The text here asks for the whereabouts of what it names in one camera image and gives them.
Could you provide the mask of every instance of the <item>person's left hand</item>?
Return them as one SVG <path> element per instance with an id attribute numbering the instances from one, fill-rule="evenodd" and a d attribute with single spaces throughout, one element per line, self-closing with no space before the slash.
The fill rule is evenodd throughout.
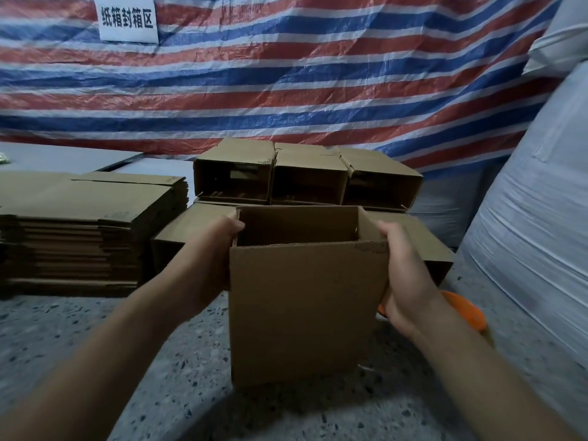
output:
<path id="1" fill-rule="evenodd" d="M 150 281 L 156 306 L 173 326 L 206 308 L 229 282 L 229 248 L 245 223 L 220 217 L 190 238 L 165 269 Z"/>

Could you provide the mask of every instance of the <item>hand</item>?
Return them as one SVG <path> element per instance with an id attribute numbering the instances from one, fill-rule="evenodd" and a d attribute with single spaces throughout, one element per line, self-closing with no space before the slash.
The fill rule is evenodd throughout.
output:
<path id="1" fill-rule="evenodd" d="M 434 305 L 444 302 L 443 296 L 402 225 L 378 221 L 378 229 L 390 247 L 390 288 L 382 304 L 390 323 L 413 340 L 420 322 Z"/>
<path id="2" fill-rule="evenodd" d="M 244 227 L 232 217 L 218 218 L 192 236 L 152 280 L 156 306 L 174 326 L 200 314 L 228 287 L 229 248 Z"/>

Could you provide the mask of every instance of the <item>speckled floor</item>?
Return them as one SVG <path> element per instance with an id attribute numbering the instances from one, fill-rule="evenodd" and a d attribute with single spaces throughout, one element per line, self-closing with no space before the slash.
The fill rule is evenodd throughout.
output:
<path id="1" fill-rule="evenodd" d="M 497 350 L 588 436 L 584 368 L 459 254 L 446 286 L 482 308 Z M 0 412 L 118 302 L 33 296 L 0 302 Z M 227 305 L 223 294 L 173 333 L 111 440 L 474 439 L 423 357 L 385 322 L 378 322 L 369 355 L 355 371 L 234 392 Z"/>

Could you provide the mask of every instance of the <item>orange object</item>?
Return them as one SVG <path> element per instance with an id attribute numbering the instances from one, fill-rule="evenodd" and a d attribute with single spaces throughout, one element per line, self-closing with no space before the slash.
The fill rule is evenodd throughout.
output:
<path id="1" fill-rule="evenodd" d="M 467 323 L 478 332 L 483 332 L 487 329 L 486 318 L 484 313 L 475 306 L 467 298 L 462 297 L 454 292 L 440 291 L 445 297 L 445 300 L 449 302 L 452 308 L 459 313 L 459 315 L 466 319 Z M 382 316 L 386 316 L 386 311 L 382 304 L 378 305 L 378 312 Z"/>

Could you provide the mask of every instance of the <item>person's right arm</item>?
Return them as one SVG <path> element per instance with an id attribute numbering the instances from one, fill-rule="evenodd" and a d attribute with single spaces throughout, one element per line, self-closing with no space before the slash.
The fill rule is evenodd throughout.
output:
<path id="1" fill-rule="evenodd" d="M 390 247 L 386 315 L 421 350 L 478 437 L 582 440 L 445 301 L 402 226 L 378 227 Z"/>

